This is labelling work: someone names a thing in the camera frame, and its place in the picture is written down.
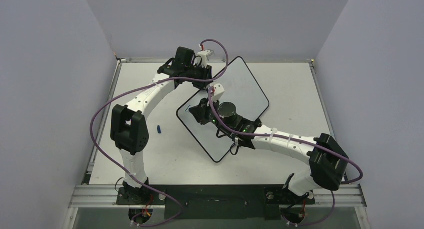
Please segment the black-framed whiteboard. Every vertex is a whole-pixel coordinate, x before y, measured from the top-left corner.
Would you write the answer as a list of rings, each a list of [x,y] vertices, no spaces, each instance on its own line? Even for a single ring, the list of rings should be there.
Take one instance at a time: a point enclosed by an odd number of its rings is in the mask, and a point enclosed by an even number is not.
[[[240,56],[229,63],[225,74],[216,82],[225,90],[219,101],[235,104],[237,114],[250,121],[260,118],[270,106],[266,94]],[[227,136],[217,138],[218,128],[215,125],[211,122],[201,125],[189,112],[190,108],[199,105],[201,99],[207,96],[206,91],[199,90],[177,109],[176,116],[210,159],[219,163],[229,153],[233,141]]]

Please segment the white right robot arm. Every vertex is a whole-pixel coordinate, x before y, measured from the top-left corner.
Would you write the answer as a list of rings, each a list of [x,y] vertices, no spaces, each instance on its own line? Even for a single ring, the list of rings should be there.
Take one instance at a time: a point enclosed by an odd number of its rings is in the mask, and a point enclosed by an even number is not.
[[[284,133],[263,125],[260,119],[251,121],[237,114],[231,102],[210,105],[207,98],[188,112],[200,125],[213,124],[220,137],[229,137],[237,147],[279,153],[307,165],[306,171],[291,174],[282,188],[282,196],[289,203],[312,190],[337,191],[342,185],[348,156],[329,134],[303,137]]]

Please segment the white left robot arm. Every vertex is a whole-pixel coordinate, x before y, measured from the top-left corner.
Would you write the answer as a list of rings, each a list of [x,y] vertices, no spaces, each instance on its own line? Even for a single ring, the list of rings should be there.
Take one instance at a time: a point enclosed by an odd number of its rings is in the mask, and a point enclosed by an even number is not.
[[[198,53],[179,47],[174,58],[162,65],[148,89],[144,89],[125,105],[115,105],[111,115],[110,137],[128,170],[123,182],[123,194],[136,204],[150,200],[151,191],[145,186],[149,178],[144,167],[143,150],[150,135],[147,119],[156,106],[188,78],[197,89],[205,89],[212,79],[212,67],[208,64],[214,52],[203,49]]]

